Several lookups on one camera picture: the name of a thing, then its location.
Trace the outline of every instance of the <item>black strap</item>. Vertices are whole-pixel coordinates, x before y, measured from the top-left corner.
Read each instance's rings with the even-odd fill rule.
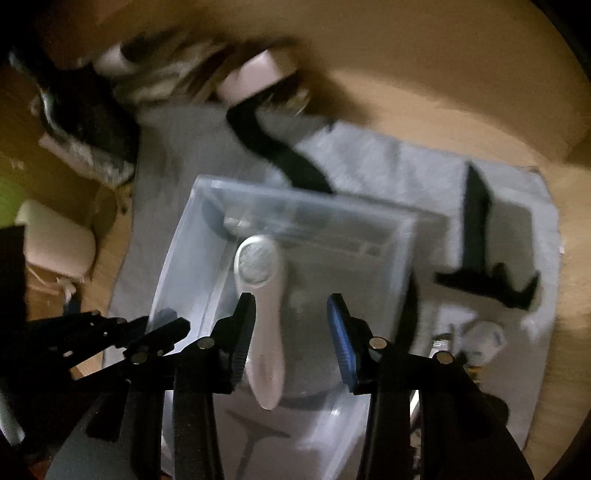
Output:
[[[256,109],[269,98],[274,89],[290,79],[284,79],[230,108],[226,120],[238,140],[248,150],[266,158],[279,168],[295,188],[334,193],[324,174],[310,160],[267,134],[256,118]]]

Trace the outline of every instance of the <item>pink object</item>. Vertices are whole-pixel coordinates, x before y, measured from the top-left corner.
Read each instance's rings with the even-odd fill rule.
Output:
[[[286,50],[265,50],[230,73],[217,87],[217,95],[228,105],[236,105],[296,70],[296,64]]]

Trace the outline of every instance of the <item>white cylinder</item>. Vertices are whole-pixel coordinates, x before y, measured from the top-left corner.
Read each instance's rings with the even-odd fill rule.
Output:
[[[95,236],[35,200],[21,205],[15,222],[26,225],[25,258],[31,265],[82,278],[95,259]]]

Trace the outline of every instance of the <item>wooden surface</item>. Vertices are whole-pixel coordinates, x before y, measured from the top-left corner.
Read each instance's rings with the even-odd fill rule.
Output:
[[[56,61],[72,64],[177,22],[235,38],[295,37],[318,112],[429,147],[539,166],[565,251],[525,450],[541,478],[591,407],[591,92],[559,34],[524,0],[59,0],[39,29]],[[93,281],[103,300],[115,267]]]

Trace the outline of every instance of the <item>black object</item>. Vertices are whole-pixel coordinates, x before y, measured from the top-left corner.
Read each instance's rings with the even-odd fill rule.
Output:
[[[540,282],[536,272],[522,291],[512,286],[504,263],[486,273],[486,223],[491,209],[491,194],[471,163],[468,164],[464,195],[464,251],[462,267],[454,273],[437,273],[435,281],[474,295],[490,297],[508,308],[528,310]]]
[[[9,62],[37,84],[41,121],[65,149],[87,150],[81,167],[111,187],[130,180],[139,149],[139,126],[112,96],[91,64],[58,70],[32,31],[14,40]]]
[[[230,394],[241,380],[255,318],[254,296],[243,293],[233,316],[180,354],[173,397],[176,480],[223,479],[213,393]]]
[[[281,89],[285,82],[292,81],[293,76],[287,77],[231,107],[226,114],[226,120],[238,140],[248,150],[266,158],[279,168],[295,188],[334,193],[326,176],[310,160],[294,151],[289,145],[267,134],[256,118],[256,110],[272,95],[273,91]]]
[[[564,38],[591,80],[591,35],[586,3],[580,0],[532,0]]]
[[[329,298],[328,321],[343,382],[355,395],[371,395],[358,480],[411,479],[411,390],[420,392],[421,479],[533,479],[511,434],[450,353],[424,358],[373,337],[340,294]]]
[[[394,346],[401,352],[409,352],[418,328],[418,285],[414,272],[408,278],[407,293],[400,313],[400,321]]]

